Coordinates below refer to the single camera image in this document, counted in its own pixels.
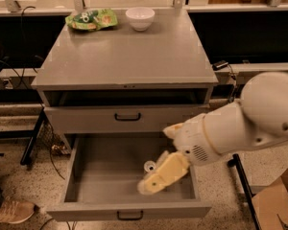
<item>snack bag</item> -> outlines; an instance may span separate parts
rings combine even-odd
[[[105,27],[117,25],[117,17],[113,10],[83,11],[65,18],[66,25],[77,30],[98,31]]]

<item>person's foot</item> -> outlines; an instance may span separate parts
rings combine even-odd
[[[35,212],[34,203],[5,199],[0,207],[0,223],[18,224]]]

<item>white bowl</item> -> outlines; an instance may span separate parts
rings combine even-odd
[[[155,11],[147,7],[135,7],[128,9],[126,16],[136,31],[145,31],[152,25]]]

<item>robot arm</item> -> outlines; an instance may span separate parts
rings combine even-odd
[[[150,195],[182,178],[191,165],[217,161],[237,150],[261,150],[288,142],[288,74],[259,74],[244,87],[240,102],[200,114],[164,133],[178,151],[162,155],[138,191]]]

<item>cabinet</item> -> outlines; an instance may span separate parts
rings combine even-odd
[[[144,33],[63,28],[32,86],[72,149],[56,220],[202,218],[194,168],[156,195],[136,190],[147,160],[173,151],[162,130],[206,112],[217,79],[185,10],[156,9]]]

